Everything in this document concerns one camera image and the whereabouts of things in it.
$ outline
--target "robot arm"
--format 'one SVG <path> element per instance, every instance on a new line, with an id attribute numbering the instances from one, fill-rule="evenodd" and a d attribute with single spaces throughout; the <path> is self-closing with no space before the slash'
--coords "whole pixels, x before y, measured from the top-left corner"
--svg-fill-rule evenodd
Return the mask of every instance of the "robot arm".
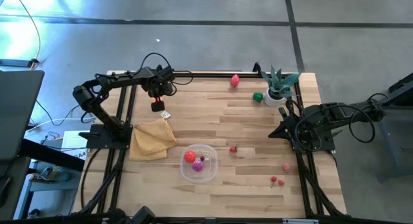
<path id="1" fill-rule="evenodd" d="M 325 103 L 304 108 L 301 116 L 293 112 L 287 115 L 284 108 L 279 108 L 283 121 L 268 137 L 290 140 L 296 152 L 334 150 L 332 138 L 341 131 L 331 133 L 331 130 L 349 125 L 352 133 L 351 123 L 361 121 L 371 124 L 372 137 L 368 141 L 363 141 L 353 136 L 361 142 L 369 143 L 375 135 L 373 122 L 380 121 L 384 116 L 380 107 L 381 105 L 373 99 L 351 105 Z"/>
<path id="2" fill-rule="evenodd" d="M 157 112 L 165 109 L 161 97 L 174 95 L 171 83 L 174 79 L 173 69 L 169 66 L 162 68 L 160 65 L 156 69 L 144 67 L 137 72 L 113 73 L 111 76 L 96 74 L 95 79 L 76 86 L 73 96 L 85 112 L 93 113 L 103 122 L 112 141 L 121 141 L 126 139 L 128 135 L 124 125 L 118 118 L 109 116 L 101 106 L 101 103 L 108 98 L 109 91 L 113 88 L 141 85 L 142 89 L 155 99 L 155 102 L 152 103 L 152 111 Z M 94 87 L 97 86 L 100 86 L 101 89 L 95 92 Z"/>

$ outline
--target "grey floor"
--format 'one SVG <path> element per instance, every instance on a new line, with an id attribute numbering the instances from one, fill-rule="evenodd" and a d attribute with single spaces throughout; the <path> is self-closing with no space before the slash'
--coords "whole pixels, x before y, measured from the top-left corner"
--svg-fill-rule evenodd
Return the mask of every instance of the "grey floor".
<path id="1" fill-rule="evenodd" d="M 33 15 L 98 19 L 191 21 L 288 21 L 285 0 L 23 0 Z M 411 23 L 413 0 L 292 0 L 296 21 L 324 23 Z M 25 15 L 17 0 L 4 0 L 0 17 Z M 84 25 L 38 22 L 46 72 L 39 101 L 54 118 L 76 105 L 74 86 L 96 72 L 135 70 L 149 52 L 164 54 L 180 70 L 246 70 L 254 62 L 297 72 L 287 26 Z M 386 90 L 413 70 L 411 28 L 297 28 L 305 72 L 315 72 L 323 102 L 355 103 Z M 0 23 L 0 58 L 30 59 L 37 36 L 29 20 Z M 147 61 L 155 66 L 156 57 Z M 76 110 L 72 117 L 79 117 Z M 48 118 L 35 107 L 36 123 Z M 360 136 L 368 127 L 355 125 Z M 27 135 L 87 129 L 77 121 L 45 125 Z M 347 130 L 334 140 L 343 195 L 350 215 L 412 222 L 413 176 L 377 180 L 389 156 L 378 136 L 361 144 Z M 44 203 L 45 209 L 56 207 Z"/>

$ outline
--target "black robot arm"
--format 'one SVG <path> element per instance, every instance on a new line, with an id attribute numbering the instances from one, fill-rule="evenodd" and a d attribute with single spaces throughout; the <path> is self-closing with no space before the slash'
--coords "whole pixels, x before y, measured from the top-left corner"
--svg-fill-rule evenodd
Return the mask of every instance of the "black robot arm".
<path id="1" fill-rule="evenodd" d="M 292 102 L 287 102 L 286 105 L 292 110 Z M 381 103 L 374 99 L 351 105 L 312 105 L 304 108 L 300 116 L 293 112 L 287 115 L 284 108 L 279 108 L 279 111 L 283 121 L 268 137 L 290 140 L 292 149 L 296 152 L 335 150 L 332 138 L 341 131 L 332 133 L 331 130 L 348 125 L 352 133 L 351 123 L 357 121 L 367 122 L 372 126 L 373 133 L 369 140 L 359 139 L 352 133 L 357 140 L 369 143 L 375 136 L 373 122 L 380 121 L 384 116 Z"/>
<path id="2" fill-rule="evenodd" d="M 89 140 L 87 147 L 125 148 L 129 143 L 130 127 L 125 126 L 117 117 L 110 116 L 101 106 L 101 103 L 108 98 L 111 89 L 141 85 L 142 89 L 148 92 L 149 97 L 154 98 L 152 111 L 157 112 L 165 109 L 161 97 L 174 95 L 171 83 L 174 79 L 172 68 L 169 66 L 162 68 L 159 65 L 156 69 L 143 67 L 137 72 L 113 73 L 110 76 L 96 74 L 95 79 L 76 86 L 73 96 L 80 107 L 85 112 L 93 113 L 103 123 L 103 125 L 92 125 L 89 133 L 80 134 Z M 95 87 L 100 87 L 100 90 L 95 92 Z"/>

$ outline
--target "white pot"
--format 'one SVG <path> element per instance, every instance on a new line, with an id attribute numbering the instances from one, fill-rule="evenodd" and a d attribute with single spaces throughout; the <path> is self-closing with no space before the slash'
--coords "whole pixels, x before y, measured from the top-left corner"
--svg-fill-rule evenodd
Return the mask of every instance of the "white pot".
<path id="1" fill-rule="evenodd" d="M 281 105 L 284 102 L 285 98 L 282 98 L 282 99 L 279 99 L 279 100 L 271 98 L 270 94 L 269 94 L 269 91 L 270 91 L 270 89 L 268 89 L 266 94 L 264 95 L 265 104 L 267 104 L 270 107 L 277 107 L 277 106 Z"/>

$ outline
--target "potted plant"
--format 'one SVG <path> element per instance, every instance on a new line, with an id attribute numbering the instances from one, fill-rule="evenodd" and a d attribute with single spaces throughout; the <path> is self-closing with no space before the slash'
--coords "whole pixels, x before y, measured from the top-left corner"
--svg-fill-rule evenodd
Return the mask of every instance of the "potted plant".
<path id="1" fill-rule="evenodd" d="M 294 93 L 290 90 L 290 87 L 298 81 L 301 73 L 292 74 L 285 79 L 281 78 L 281 69 L 276 73 L 276 69 L 271 66 L 271 78 L 267 73 L 261 71 L 261 76 L 268 83 L 268 89 L 264 94 L 264 102 L 271 107 L 276 107 L 282 104 L 285 98 L 292 97 Z"/>

